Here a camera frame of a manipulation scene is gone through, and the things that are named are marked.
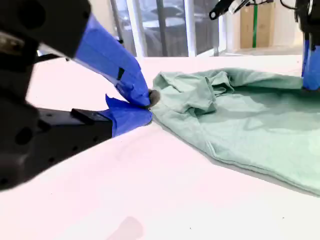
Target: wall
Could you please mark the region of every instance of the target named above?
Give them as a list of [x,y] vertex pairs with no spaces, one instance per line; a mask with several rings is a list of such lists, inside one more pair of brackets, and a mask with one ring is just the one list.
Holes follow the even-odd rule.
[[[294,6],[295,0],[283,0],[287,5]],[[229,53],[240,49],[240,13],[226,13],[226,42]],[[273,46],[294,47],[303,44],[303,34],[295,22],[294,11],[283,7],[275,0]]]
[[110,0],[89,0],[91,11],[101,25],[113,36],[117,35],[114,14]]
[[[295,0],[283,0],[289,6],[295,6]],[[275,1],[274,46],[294,46],[303,43],[303,34],[295,22],[294,11],[285,8],[279,0]]]

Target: green cloth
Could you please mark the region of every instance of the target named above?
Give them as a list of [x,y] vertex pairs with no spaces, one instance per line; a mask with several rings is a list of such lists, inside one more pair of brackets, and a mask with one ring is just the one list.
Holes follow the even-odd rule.
[[300,77],[224,68],[161,72],[153,86],[151,111],[188,143],[320,195],[320,97]]

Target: white tabletop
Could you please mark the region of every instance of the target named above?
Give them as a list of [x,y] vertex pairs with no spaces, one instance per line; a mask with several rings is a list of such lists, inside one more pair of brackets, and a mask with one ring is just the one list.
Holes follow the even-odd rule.
[[[298,75],[301,56],[144,58],[159,71],[242,67]],[[56,59],[35,67],[28,100],[59,110],[106,109],[102,76]],[[82,152],[0,192],[1,240],[318,239],[320,199],[218,162],[156,123]]]

